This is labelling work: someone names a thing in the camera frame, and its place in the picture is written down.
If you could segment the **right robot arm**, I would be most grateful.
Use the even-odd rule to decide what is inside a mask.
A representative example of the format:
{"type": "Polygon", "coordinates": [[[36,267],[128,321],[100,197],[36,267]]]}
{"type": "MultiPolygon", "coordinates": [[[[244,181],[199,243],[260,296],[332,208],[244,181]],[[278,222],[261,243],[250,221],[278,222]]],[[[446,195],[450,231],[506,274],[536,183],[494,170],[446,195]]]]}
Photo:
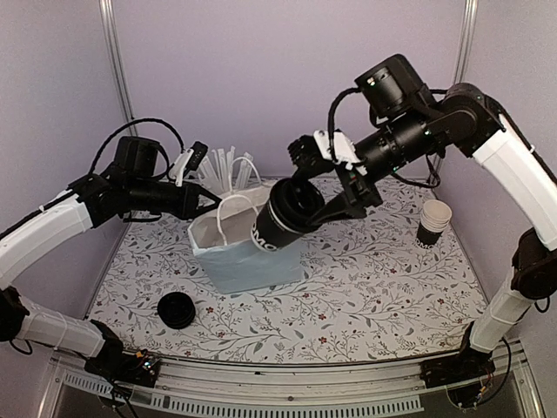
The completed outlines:
{"type": "Polygon", "coordinates": [[[368,207],[381,202],[378,181],[449,146],[488,173],[530,223],[507,278],[466,328],[459,351],[421,364],[421,376],[431,385],[491,372],[498,342],[531,306],[555,293],[556,178],[497,100],[469,83],[430,89],[402,54],[358,76],[346,89],[346,95],[355,93],[369,105],[373,134],[355,143],[337,131],[334,99],[327,127],[288,147],[297,177],[336,172],[343,187],[309,218],[310,226],[364,218],[368,207]]]}

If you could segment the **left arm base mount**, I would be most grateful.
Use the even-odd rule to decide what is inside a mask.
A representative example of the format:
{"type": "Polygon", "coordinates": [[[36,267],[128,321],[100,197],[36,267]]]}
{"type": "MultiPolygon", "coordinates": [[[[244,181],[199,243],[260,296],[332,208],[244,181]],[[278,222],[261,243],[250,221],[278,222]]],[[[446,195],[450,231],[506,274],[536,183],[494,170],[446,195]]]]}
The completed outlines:
{"type": "Polygon", "coordinates": [[[160,358],[142,349],[133,354],[113,352],[100,353],[95,358],[88,358],[84,370],[98,375],[108,382],[123,382],[146,388],[154,388],[158,379],[160,358]]]}

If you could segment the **light blue paper bag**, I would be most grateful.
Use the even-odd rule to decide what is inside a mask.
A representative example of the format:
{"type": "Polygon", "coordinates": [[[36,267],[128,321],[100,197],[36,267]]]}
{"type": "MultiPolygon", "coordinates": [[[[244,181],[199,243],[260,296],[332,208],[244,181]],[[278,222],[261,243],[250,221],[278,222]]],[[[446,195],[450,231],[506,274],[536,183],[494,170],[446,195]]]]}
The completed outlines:
{"type": "Polygon", "coordinates": [[[244,190],[232,188],[232,175],[225,184],[217,208],[196,219],[187,232],[194,258],[220,293],[239,293],[279,286],[303,279],[298,244],[279,249],[253,233],[276,180],[260,180],[244,190]]]}

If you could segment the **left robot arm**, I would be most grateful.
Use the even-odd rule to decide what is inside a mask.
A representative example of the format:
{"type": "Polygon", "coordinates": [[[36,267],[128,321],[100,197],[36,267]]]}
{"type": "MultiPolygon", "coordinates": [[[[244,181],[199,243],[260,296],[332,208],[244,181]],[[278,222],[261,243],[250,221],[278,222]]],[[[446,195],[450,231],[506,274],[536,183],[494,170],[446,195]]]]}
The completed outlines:
{"type": "Polygon", "coordinates": [[[68,184],[49,203],[1,234],[1,340],[37,342],[81,354],[85,368],[106,378],[123,377],[130,366],[144,361],[124,353],[124,344],[104,323],[78,320],[36,305],[13,287],[28,267],[65,241],[119,217],[135,221],[134,212],[148,212],[151,221],[167,213],[193,220],[218,207],[221,199],[203,186],[185,180],[205,157],[207,145],[195,142],[167,160],[160,174],[157,159],[167,155],[154,139],[126,136],[132,121],[116,129],[109,140],[118,141],[114,159],[102,171],[94,167],[68,184]]]}

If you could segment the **stack of paper cups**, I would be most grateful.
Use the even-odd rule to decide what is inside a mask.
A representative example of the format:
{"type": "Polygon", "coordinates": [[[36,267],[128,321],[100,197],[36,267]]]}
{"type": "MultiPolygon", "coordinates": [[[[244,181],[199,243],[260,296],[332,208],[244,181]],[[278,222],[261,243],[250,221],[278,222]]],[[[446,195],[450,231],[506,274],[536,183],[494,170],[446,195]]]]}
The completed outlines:
{"type": "Polygon", "coordinates": [[[416,245],[423,249],[434,247],[449,225],[452,216],[452,209],[443,201],[437,199],[425,201],[420,213],[416,245]]]}

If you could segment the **stack of black lids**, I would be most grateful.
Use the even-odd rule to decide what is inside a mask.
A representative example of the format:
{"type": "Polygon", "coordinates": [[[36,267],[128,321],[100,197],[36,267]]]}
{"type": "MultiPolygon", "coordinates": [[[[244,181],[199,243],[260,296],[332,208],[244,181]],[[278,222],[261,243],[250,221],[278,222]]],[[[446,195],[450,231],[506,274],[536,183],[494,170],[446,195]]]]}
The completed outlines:
{"type": "Polygon", "coordinates": [[[191,297],[182,292],[164,295],[157,304],[161,321],[171,329],[184,329],[194,321],[196,308],[191,297]]]}

